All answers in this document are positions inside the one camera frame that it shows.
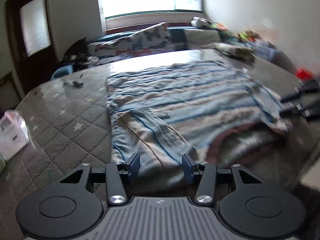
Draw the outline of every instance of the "patterned pillowcase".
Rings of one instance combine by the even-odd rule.
[[[159,52],[174,51],[171,34],[165,23],[160,23],[131,35],[132,51],[141,49],[159,50]]]
[[[128,37],[114,41],[95,42],[88,45],[89,53],[93,56],[118,56],[132,54],[135,57],[159,52],[174,51],[171,35],[165,23],[151,26]]]

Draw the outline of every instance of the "wall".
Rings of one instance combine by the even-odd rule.
[[[14,70],[6,32],[5,2],[0,0],[0,78],[13,71],[21,96],[24,96]],[[59,60],[64,52],[77,40],[88,40],[102,36],[98,0],[47,0],[48,21],[52,30],[52,43]]]
[[[204,12],[232,31],[257,30],[295,66],[320,74],[320,0],[204,0]]]
[[[98,0],[48,0],[47,9],[59,60],[77,40],[102,36]]]

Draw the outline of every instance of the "round black pad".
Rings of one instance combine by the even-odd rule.
[[[227,226],[257,239],[280,239],[302,224],[301,201],[272,184],[241,184],[220,202],[219,214]]]
[[[49,218],[61,218],[71,214],[76,206],[71,198],[50,197],[39,204],[39,211]]]
[[[255,197],[245,204],[247,210],[257,217],[271,218],[279,215],[282,210],[282,204],[276,199],[269,197]]]
[[[54,182],[20,201],[17,221],[24,234],[65,239],[91,228],[102,216],[101,201],[78,184]]]

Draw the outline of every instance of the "gray ribbed panel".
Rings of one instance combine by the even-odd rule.
[[[247,238],[230,232],[210,208],[194,206],[186,197],[163,199],[135,197],[126,206],[110,208],[97,227],[75,239],[245,240]]]

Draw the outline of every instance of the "white wall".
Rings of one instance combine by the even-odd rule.
[[[77,40],[102,36],[98,0],[48,0],[47,9],[59,60]]]
[[[320,0],[204,0],[204,12],[229,30],[257,30],[295,66],[320,73]]]

